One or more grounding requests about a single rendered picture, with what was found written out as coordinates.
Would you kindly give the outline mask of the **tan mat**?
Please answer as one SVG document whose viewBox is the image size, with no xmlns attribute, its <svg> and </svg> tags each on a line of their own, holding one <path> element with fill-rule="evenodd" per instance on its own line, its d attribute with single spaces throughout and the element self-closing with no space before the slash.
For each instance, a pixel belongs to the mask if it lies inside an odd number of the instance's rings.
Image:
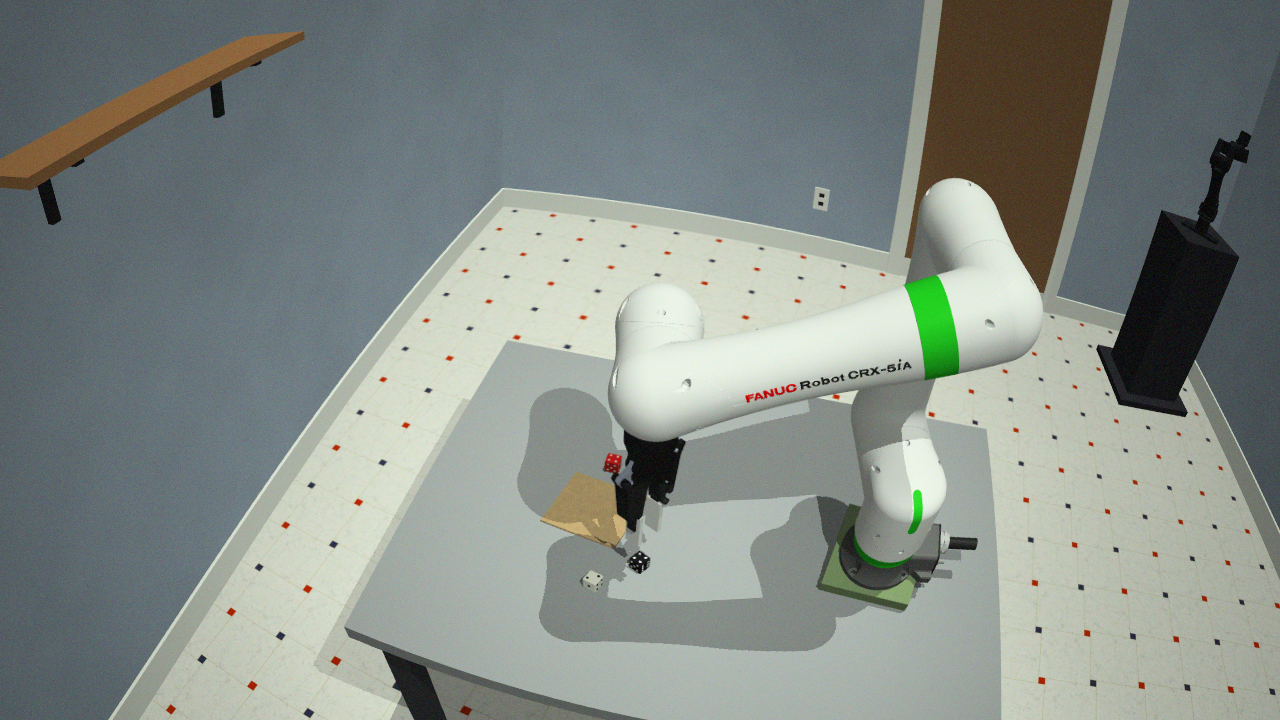
<svg viewBox="0 0 1280 720">
<path fill-rule="evenodd" d="M 614 486 L 579 471 L 541 521 L 612 550 L 626 532 L 626 520 L 617 515 Z"/>
</svg>

